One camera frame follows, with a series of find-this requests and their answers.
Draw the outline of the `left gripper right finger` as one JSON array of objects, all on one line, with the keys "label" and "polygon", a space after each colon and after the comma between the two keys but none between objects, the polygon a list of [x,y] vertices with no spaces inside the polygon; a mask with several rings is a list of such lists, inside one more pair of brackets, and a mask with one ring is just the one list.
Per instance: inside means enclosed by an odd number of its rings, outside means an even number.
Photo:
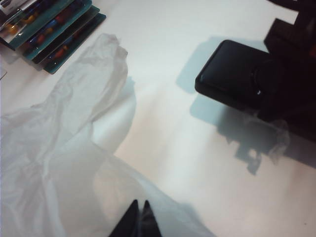
[{"label": "left gripper right finger", "polygon": [[154,212],[148,200],[145,201],[140,217],[140,237],[162,237]]}]

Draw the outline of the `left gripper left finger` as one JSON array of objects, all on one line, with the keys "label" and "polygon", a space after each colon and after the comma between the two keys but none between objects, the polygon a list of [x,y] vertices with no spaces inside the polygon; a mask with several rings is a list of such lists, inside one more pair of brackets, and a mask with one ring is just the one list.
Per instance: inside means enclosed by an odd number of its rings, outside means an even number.
[{"label": "left gripper left finger", "polygon": [[138,200],[134,200],[109,237],[135,237],[138,228]]}]

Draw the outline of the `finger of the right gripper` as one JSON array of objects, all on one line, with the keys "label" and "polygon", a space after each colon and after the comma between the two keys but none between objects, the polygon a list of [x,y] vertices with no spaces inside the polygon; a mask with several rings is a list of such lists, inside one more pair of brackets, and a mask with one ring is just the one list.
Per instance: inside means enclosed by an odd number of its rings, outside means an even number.
[{"label": "finger of the right gripper", "polygon": [[316,166],[316,70],[265,60],[251,71],[251,106],[275,137],[268,155]]},{"label": "finger of the right gripper", "polygon": [[316,16],[299,13],[293,24],[276,18],[264,44],[269,53],[278,57],[315,60]]}]

